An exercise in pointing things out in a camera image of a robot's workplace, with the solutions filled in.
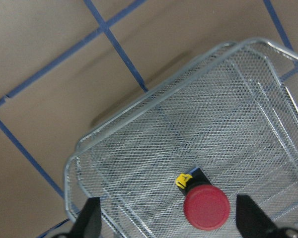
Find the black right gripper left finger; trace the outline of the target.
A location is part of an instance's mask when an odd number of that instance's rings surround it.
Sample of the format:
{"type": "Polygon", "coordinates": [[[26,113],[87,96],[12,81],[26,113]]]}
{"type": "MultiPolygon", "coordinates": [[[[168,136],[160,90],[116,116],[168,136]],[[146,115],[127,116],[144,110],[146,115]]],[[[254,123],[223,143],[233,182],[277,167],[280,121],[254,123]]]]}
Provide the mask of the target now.
{"type": "Polygon", "coordinates": [[[89,198],[70,230],[70,238],[98,238],[101,235],[100,198],[89,198]]]}

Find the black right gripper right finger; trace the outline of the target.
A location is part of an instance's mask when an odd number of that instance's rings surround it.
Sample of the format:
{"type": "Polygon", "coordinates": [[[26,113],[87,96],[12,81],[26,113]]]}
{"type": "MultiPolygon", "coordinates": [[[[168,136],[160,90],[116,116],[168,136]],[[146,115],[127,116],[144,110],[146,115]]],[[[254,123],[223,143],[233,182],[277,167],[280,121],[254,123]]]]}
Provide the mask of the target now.
{"type": "Polygon", "coordinates": [[[246,194],[238,195],[236,198],[235,223],[243,238],[283,237],[283,231],[246,194]]]}

